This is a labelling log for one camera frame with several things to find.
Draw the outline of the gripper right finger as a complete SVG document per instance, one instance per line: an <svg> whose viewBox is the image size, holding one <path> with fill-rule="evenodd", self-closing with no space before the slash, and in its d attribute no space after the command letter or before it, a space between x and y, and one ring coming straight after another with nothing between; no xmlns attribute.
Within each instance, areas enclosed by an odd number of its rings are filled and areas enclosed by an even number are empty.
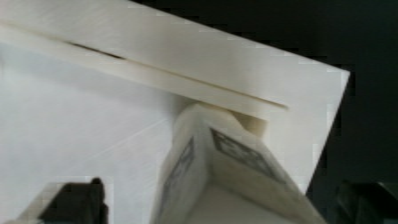
<svg viewBox="0 0 398 224"><path fill-rule="evenodd" d="M398 224L398 182L341 182L329 224Z"/></svg>

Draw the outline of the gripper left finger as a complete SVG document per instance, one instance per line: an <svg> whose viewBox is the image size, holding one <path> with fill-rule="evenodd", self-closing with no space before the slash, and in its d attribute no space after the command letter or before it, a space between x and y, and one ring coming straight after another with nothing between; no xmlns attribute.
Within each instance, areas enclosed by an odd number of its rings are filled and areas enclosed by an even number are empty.
<svg viewBox="0 0 398 224"><path fill-rule="evenodd" d="M20 216L2 224L110 224L101 179L52 183Z"/></svg>

